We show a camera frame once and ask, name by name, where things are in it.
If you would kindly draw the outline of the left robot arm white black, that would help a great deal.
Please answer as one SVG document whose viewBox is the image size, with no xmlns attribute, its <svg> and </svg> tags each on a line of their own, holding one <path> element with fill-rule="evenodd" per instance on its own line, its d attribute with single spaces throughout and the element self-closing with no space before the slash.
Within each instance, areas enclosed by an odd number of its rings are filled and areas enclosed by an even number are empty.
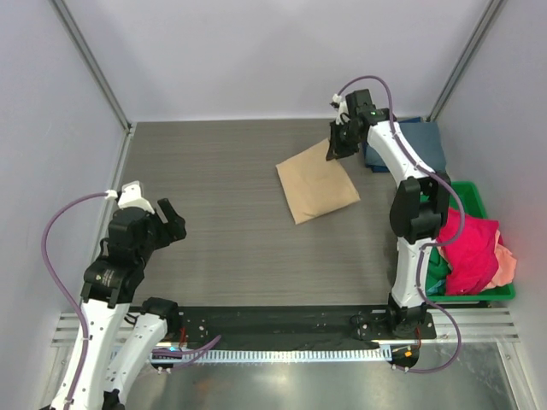
<svg viewBox="0 0 547 410">
<path fill-rule="evenodd" d="M 167 198 L 158 208 L 120 203 L 102 238 L 97 258 L 84 272 L 79 302 L 68 301 L 79 329 L 51 409 L 122 409 L 138 372 L 154 347 L 181 331 L 179 306 L 159 297 L 147 299 L 132 333 L 112 358 L 118 331 L 129 313 L 144 270 L 158 249 L 186 237 L 185 219 Z"/>
</svg>

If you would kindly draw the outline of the beige t shirt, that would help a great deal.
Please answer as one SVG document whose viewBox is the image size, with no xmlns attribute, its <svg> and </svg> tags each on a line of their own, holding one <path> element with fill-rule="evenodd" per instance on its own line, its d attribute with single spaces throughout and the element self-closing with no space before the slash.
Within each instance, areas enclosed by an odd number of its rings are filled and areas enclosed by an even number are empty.
<svg viewBox="0 0 547 410">
<path fill-rule="evenodd" d="M 297 225 L 360 201 L 350 176 L 327 160 L 327 139 L 276 165 L 285 199 Z"/>
</svg>

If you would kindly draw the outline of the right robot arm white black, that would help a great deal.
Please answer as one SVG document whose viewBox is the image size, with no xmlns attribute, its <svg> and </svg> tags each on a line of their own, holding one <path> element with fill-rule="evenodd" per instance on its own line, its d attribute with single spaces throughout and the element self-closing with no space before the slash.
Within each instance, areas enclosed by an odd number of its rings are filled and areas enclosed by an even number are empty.
<svg viewBox="0 0 547 410">
<path fill-rule="evenodd" d="M 326 160 L 349 157 L 366 144 L 379 154 L 396 183 L 389 221 L 397 237 L 397 270 L 380 322 L 390 336 L 411 338 L 426 322 L 426 263 L 430 245 L 448 219 L 450 180 L 422 160 L 390 109 L 377 108 L 369 91 L 336 94 L 331 105 L 337 116 L 330 124 Z"/>
</svg>

